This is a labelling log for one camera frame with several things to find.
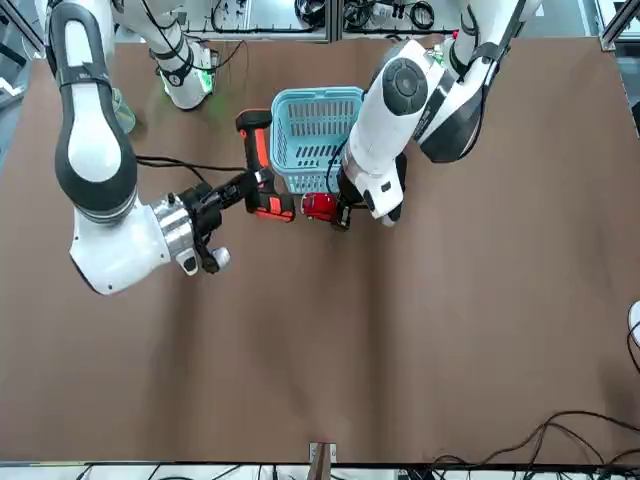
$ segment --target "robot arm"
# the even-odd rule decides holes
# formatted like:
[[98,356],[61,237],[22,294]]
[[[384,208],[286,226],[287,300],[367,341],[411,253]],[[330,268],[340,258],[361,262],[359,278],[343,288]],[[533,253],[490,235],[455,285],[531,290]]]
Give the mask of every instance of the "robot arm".
[[391,49],[365,95],[342,155],[334,224],[347,228],[345,207],[362,200],[374,218],[395,223],[406,167],[396,159],[402,158],[411,137],[436,163],[453,162],[471,150],[500,61],[540,3],[469,0],[458,38],[446,46],[445,66],[415,41]]
[[[78,272],[94,291],[108,295],[172,259],[189,275],[199,268],[209,273],[223,268],[228,251],[209,251],[207,240],[221,224],[222,210],[252,195],[269,181],[265,175],[270,172],[246,171],[216,189],[203,183],[143,205],[136,156],[111,101],[106,61],[113,49],[110,2],[51,0],[46,12],[43,4],[39,7],[41,21],[46,15],[47,58],[62,99],[55,172],[74,205],[69,253]],[[177,77],[179,82],[168,89],[174,102],[197,105],[204,98],[197,72],[183,69]]]

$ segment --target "brown table surface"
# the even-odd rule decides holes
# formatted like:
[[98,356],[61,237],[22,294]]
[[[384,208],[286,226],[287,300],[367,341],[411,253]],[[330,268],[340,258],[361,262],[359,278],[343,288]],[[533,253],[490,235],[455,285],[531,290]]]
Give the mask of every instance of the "brown table surface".
[[[242,165],[236,113],[285,88],[366,86],[388,46],[252,43],[247,70],[241,50],[188,113],[144,46],[119,48],[114,77],[138,114],[138,153]],[[625,346],[640,143],[596,39],[515,41],[473,153],[438,166],[409,147],[397,228],[360,212],[338,234],[238,206],[215,236],[227,271],[167,266],[114,297],[69,260],[60,124],[36,62],[0,177],[0,459],[304,462],[309,442],[330,441],[341,462],[478,461],[562,409],[640,423]],[[144,202],[193,182],[140,169]],[[599,420],[562,423],[605,457],[640,443]],[[558,432],[539,461],[587,463]]]

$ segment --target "plastic basket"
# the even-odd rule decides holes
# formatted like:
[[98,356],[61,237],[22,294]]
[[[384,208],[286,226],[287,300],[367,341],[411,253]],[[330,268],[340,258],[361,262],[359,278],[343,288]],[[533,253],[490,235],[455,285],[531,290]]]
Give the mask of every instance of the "plastic basket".
[[[271,105],[270,159],[289,192],[327,192],[329,162],[349,136],[362,105],[357,87],[300,88],[283,90]],[[338,191],[340,169],[336,158],[329,177]]]

